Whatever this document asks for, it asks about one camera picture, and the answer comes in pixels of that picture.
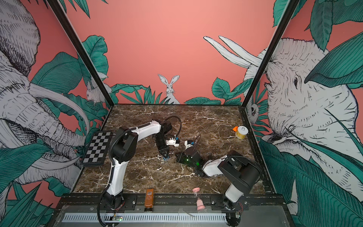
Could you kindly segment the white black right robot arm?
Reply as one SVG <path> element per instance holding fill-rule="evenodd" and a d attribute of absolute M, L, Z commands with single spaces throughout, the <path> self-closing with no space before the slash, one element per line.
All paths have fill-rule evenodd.
<path fill-rule="evenodd" d="M 244 157 L 235 150 L 214 160 L 203 160 L 194 146 L 176 153 L 176 161 L 192 168 L 203 178 L 223 175 L 230 182 L 225 192 L 225 202 L 237 203 L 242 196 L 250 193 L 262 175 L 261 166 L 254 160 Z"/>

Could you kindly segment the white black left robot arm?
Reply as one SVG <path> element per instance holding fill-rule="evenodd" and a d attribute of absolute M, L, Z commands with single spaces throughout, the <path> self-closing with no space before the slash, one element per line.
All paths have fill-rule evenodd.
<path fill-rule="evenodd" d="M 172 130 L 172 124 L 167 120 L 152 120 L 134 128 L 121 127 L 111 141 L 108 156 L 111 170 L 108 185 L 101 195 L 101 201 L 113 210 L 123 206 L 123 180 L 129 161 L 136 153 L 137 143 L 148 137 L 155 136 L 159 154 L 169 157 L 169 146 L 165 136 Z"/>

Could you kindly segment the orange rectangular device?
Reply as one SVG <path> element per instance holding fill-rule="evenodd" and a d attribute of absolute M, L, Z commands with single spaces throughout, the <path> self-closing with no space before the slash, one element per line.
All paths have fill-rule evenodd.
<path fill-rule="evenodd" d="M 154 208 L 154 188 L 148 188 L 145 196 L 144 212 L 152 212 Z"/>

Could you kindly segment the pink hourglass timer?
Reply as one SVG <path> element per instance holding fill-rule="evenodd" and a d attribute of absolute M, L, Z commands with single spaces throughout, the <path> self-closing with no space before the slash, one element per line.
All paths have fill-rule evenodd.
<path fill-rule="evenodd" d="M 199 187 L 196 187 L 196 188 L 193 188 L 193 193 L 196 197 L 196 205 L 197 205 L 197 211 L 202 211 L 205 209 L 205 206 L 204 206 L 204 203 L 201 199 L 201 193 L 200 193 L 200 188 Z"/>

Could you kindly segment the black white checkerboard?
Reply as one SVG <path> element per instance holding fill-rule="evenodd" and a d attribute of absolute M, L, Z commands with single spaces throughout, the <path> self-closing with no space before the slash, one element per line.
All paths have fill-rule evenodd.
<path fill-rule="evenodd" d="M 105 162 L 113 133 L 111 131 L 96 131 L 88 150 L 82 160 L 83 166 L 102 166 Z"/>

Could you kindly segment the white ventilated strip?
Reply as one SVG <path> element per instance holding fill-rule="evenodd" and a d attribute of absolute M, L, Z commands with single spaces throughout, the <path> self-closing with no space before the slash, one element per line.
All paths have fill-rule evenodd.
<path fill-rule="evenodd" d="M 106 224 L 111 223 L 226 223 L 226 215 L 222 213 L 105 213 L 100 215 L 101 220 Z M 97 223 L 96 213 L 66 213 L 62 223 Z"/>

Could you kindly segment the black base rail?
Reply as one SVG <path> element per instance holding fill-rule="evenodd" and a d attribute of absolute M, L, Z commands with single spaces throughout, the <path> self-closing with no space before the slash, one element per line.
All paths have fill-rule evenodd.
<path fill-rule="evenodd" d="M 123 206 L 121 208 L 112 208 L 105 201 L 101 202 L 100 210 L 102 211 L 135 211 L 145 209 L 145 194 L 128 194 L 123 195 Z M 213 210 L 227 211 L 223 204 L 224 196 L 222 194 L 202 194 L 200 196 L 205 206 L 210 206 Z M 100 194 L 96 193 L 71 193 L 65 195 L 59 201 L 56 211 L 60 211 L 66 206 L 84 206 L 96 209 L 100 200 Z M 157 206 L 192 206 L 196 208 L 197 198 L 193 194 L 154 194 L 155 211 Z M 280 194 L 249 194 L 243 196 L 234 205 L 238 209 L 246 209 L 251 206 L 283 206 L 286 202 Z"/>

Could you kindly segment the black corner frame post left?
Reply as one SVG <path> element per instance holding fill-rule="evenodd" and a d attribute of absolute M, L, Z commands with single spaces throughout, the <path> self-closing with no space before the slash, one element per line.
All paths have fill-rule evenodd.
<path fill-rule="evenodd" d="M 61 24 L 63 30 L 67 34 L 68 38 L 72 42 L 72 45 L 75 47 L 77 53 L 79 54 L 81 60 L 85 64 L 87 70 L 91 74 L 92 78 L 95 80 L 98 88 L 100 89 L 101 93 L 105 97 L 106 102 L 110 106 L 110 108 L 114 107 L 114 102 L 112 101 L 109 92 L 106 90 L 102 80 L 98 76 L 98 72 L 94 64 L 91 61 L 90 56 L 88 55 L 86 49 L 84 48 L 79 36 L 75 32 L 72 24 L 70 23 L 69 19 L 66 16 L 66 13 L 58 1 L 48 0 L 47 3 L 49 4 L 50 8 L 54 12 L 56 18 L 58 19 L 59 23 Z"/>

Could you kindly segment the black corner frame post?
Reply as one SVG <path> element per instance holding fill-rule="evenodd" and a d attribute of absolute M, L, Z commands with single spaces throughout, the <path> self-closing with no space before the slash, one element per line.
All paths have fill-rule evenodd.
<path fill-rule="evenodd" d="M 292 15 L 294 14 L 297 6 L 298 6 L 299 0 L 290 0 L 287 3 L 287 6 L 285 7 L 284 13 L 280 19 L 280 22 L 277 26 L 277 29 L 272 37 L 272 40 L 270 41 L 270 44 L 266 50 L 266 53 L 264 55 L 264 58 L 262 59 L 262 63 L 260 64 L 257 73 L 251 83 L 250 89 L 247 93 L 247 95 L 245 96 L 244 102 L 242 104 L 242 108 L 246 108 L 247 104 L 250 100 L 250 98 L 253 95 L 254 90 L 256 89 L 258 82 L 260 81 L 262 75 L 264 74 L 264 71 L 267 68 L 268 62 L 270 61 L 273 53 L 275 52 L 278 43 L 292 17 Z"/>
<path fill-rule="evenodd" d="M 61 24 L 63 30 L 67 34 L 68 38 L 72 42 L 72 45 L 75 47 L 77 53 L 79 54 L 81 60 L 85 64 L 87 70 L 91 74 L 92 78 L 95 80 L 98 88 L 100 89 L 101 93 L 105 97 L 106 102 L 110 106 L 110 108 L 114 107 L 114 102 L 112 101 L 109 92 L 106 90 L 102 80 L 98 76 L 98 72 L 94 64 L 91 61 L 90 56 L 88 55 L 86 49 L 84 48 L 79 36 L 75 32 L 72 24 L 70 23 L 69 19 L 66 16 L 66 13 L 58 1 L 48 0 L 47 3 L 49 4 L 50 8 L 54 12 L 56 18 L 58 19 L 59 23 Z"/>

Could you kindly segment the black corner frame post right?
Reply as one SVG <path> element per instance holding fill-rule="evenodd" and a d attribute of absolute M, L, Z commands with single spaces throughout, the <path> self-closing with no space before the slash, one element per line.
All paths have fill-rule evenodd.
<path fill-rule="evenodd" d="M 264 55 L 264 58 L 262 59 L 262 63 L 260 64 L 257 73 L 251 83 L 250 89 L 247 93 L 247 95 L 245 96 L 244 102 L 242 104 L 242 108 L 246 108 L 247 104 L 250 100 L 250 98 L 253 95 L 254 90 L 256 89 L 258 82 L 260 81 L 262 75 L 264 74 L 264 71 L 267 68 L 268 62 L 270 61 L 273 53 L 275 52 L 278 43 L 292 17 L 292 15 L 294 14 L 297 6 L 298 6 L 299 0 L 290 0 L 287 3 L 287 6 L 285 7 L 284 13 L 280 19 L 280 22 L 277 26 L 277 29 L 272 37 L 272 40 L 270 41 L 270 44 L 266 50 L 266 53 Z"/>

